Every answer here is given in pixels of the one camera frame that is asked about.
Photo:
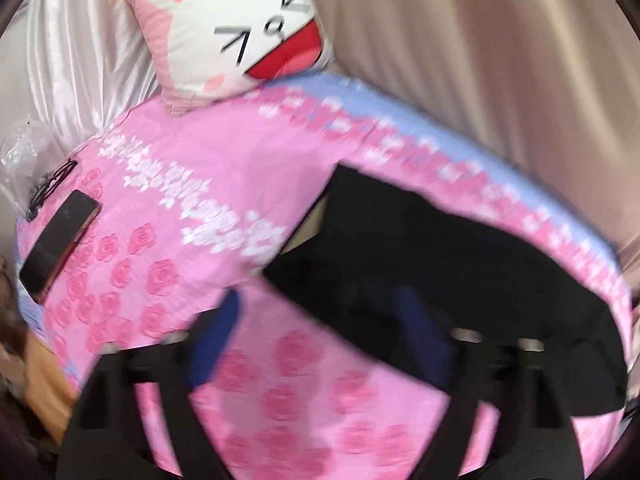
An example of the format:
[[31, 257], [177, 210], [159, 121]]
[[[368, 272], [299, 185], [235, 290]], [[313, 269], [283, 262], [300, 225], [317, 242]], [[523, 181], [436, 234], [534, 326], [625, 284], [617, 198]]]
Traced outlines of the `black pants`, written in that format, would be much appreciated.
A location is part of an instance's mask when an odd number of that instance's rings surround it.
[[624, 406], [622, 337], [608, 304], [532, 244], [339, 166], [318, 232], [265, 267], [280, 294], [363, 352], [441, 389], [455, 328], [544, 346], [570, 412]]

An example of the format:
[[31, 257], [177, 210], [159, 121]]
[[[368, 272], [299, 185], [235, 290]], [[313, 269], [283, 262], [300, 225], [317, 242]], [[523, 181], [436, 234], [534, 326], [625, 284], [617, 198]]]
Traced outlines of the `black smartphone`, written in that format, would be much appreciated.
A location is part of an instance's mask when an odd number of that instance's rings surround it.
[[18, 274], [36, 304], [44, 303], [54, 280], [100, 211], [97, 200], [78, 190], [73, 190], [55, 211]]

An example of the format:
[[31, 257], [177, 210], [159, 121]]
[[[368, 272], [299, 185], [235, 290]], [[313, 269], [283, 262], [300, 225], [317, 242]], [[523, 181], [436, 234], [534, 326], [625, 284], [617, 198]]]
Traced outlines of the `pink rose bed quilt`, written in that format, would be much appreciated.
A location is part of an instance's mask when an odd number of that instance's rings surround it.
[[104, 344], [152, 344], [238, 286], [247, 305], [194, 392], [240, 479], [397, 479], [447, 397], [349, 349], [260, 278], [339, 162], [521, 235], [598, 296], [624, 344], [629, 290], [608, 245], [497, 156], [362, 82], [326, 74], [169, 115], [152, 99], [82, 144], [26, 256], [73, 191], [101, 204], [46, 302], [25, 318], [74, 390]]

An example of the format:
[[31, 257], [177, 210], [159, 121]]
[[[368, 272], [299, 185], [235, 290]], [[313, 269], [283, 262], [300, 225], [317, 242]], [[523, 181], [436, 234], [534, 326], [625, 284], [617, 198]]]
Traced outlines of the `clear plastic bag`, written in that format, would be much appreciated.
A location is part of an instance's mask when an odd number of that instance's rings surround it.
[[29, 120], [1, 142], [1, 188], [12, 206], [25, 210], [34, 189], [63, 157], [54, 130]]

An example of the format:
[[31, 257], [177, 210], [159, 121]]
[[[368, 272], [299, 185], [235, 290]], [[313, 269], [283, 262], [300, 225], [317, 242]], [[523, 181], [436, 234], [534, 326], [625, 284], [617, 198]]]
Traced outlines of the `shiny white satin sheet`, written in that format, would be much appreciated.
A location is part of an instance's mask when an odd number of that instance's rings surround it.
[[[54, 130], [64, 157], [157, 92], [126, 0], [20, 1], [1, 36], [1, 142], [34, 120]], [[3, 257], [20, 212], [1, 189]]]

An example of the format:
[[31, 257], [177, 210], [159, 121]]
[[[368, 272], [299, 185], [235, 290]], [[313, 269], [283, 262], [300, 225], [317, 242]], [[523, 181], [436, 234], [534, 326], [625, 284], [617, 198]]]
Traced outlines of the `white cat face pillow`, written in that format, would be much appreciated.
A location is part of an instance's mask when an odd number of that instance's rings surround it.
[[322, 70], [333, 47], [314, 0], [126, 0], [175, 115]]

